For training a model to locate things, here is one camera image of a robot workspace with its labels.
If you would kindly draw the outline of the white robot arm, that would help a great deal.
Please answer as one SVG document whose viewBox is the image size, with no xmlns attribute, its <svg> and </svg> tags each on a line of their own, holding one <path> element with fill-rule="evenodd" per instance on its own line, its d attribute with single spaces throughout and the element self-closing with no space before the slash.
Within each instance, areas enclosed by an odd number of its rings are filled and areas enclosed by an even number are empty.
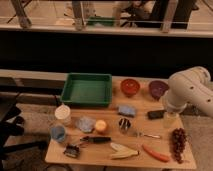
<svg viewBox="0 0 213 171">
<path fill-rule="evenodd" d="M 211 75 L 201 66 L 172 74 L 169 89 L 161 98 L 165 110 L 163 126 L 170 128 L 190 103 L 213 118 L 213 90 L 208 87 Z"/>
</svg>

